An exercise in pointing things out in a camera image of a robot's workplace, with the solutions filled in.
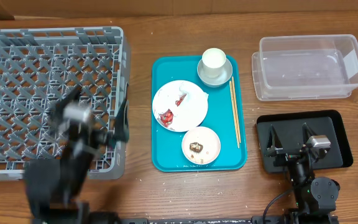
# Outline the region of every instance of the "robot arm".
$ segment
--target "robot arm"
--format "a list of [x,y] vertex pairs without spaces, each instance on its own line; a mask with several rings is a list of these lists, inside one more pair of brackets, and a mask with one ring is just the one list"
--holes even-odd
[[[288,209],[277,221],[281,224],[337,224],[336,217],[329,213],[336,209],[340,186],[327,177],[316,178],[312,168],[312,163],[323,159],[329,152],[331,142],[326,136],[317,135],[306,123],[302,129],[304,144],[300,149],[284,149],[274,127],[269,130],[266,156],[275,158],[274,166],[283,166],[288,170],[292,189],[285,193],[294,191],[298,207]],[[271,204],[284,195],[272,200],[257,223],[265,223]]]
[[56,104],[49,125],[58,134],[67,135],[62,158],[37,159],[25,168],[26,194],[33,216],[47,223],[72,220],[89,223],[87,203],[74,201],[86,179],[88,169],[100,145],[115,147],[117,141],[128,142],[127,101],[119,109],[112,132],[94,129],[89,106],[78,104],[81,87]]

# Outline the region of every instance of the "dish rack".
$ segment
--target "dish rack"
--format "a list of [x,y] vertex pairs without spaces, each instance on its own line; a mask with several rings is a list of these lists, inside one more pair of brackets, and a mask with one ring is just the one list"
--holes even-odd
[[[22,177],[32,159],[59,159],[67,141],[47,125],[54,104],[75,85],[96,125],[112,130],[126,97],[131,51],[120,27],[0,30],[0,180]],[[124,143],[102,147],[91,179],[124,173]]]

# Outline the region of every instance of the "plastic storage bin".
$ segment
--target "plastic storage bin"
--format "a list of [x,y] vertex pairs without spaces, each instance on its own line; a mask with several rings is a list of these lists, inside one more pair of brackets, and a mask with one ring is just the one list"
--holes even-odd
[[[131,50],[120,27],[0,30],[0,180],[20,179],[31,159],[58,159],[67,140],[47,124],[75,85],[97,126],[112,130],[129,81]],[[126,145],[101,147],[91,179],[124,173]]]
[[345,98],[358,87],[358,43],[353,35],[264,37],[252,55],[257,98]]

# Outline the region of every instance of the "clear plastic container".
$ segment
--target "clear plastic container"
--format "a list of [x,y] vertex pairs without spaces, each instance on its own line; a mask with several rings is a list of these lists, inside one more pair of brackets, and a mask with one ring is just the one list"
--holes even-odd
[[358,87],[358,43],[353,35],[264,37],[252,55],[257,98],[345,98]]

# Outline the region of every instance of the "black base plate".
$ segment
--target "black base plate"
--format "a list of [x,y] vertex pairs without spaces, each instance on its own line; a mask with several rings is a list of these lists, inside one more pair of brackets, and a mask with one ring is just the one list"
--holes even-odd
[[313,164],[313,169],[350,167],[353,164],[353,156],[347,141],[345,127],[338,111],[273,114],[260,116],[256,124],[260,153],[266,172],[283,172],[283,167],[273,165],[274,157],[265,156],[270,125],[274,126],[284,149],[295,149],[300,148],[303,144],[303,123],[307,123],[316,134],[326,135],[331,141],[331,149],[327,156]]

